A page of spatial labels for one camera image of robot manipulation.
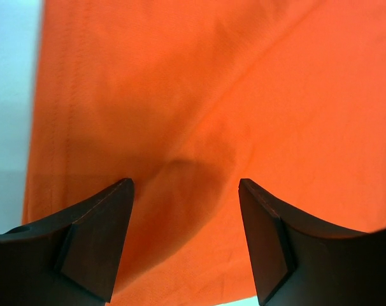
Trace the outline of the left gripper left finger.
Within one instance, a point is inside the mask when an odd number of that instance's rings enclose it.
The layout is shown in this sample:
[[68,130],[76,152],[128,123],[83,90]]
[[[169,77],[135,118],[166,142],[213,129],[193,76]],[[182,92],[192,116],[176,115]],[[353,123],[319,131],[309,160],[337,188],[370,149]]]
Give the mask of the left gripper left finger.
[[0,305],[109,303],[133,201],[134,183],[125,178],[0,234]]

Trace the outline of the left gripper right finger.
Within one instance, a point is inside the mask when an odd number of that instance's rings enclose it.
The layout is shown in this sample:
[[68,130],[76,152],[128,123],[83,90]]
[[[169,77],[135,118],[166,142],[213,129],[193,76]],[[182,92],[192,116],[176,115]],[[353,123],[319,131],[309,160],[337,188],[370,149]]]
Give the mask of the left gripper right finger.
[[260,305],[386,305],[386,228],[335,225],[248,178],[239,203]]

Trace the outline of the orange t shirt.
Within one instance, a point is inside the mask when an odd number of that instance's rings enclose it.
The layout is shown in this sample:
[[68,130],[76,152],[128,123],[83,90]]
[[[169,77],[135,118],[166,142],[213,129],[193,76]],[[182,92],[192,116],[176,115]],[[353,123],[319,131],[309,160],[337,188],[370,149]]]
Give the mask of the orange t shirt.
[[45,1],[22,220],[124,177],[114,305],[252,296],[242,178],[386,227],[386,1]]

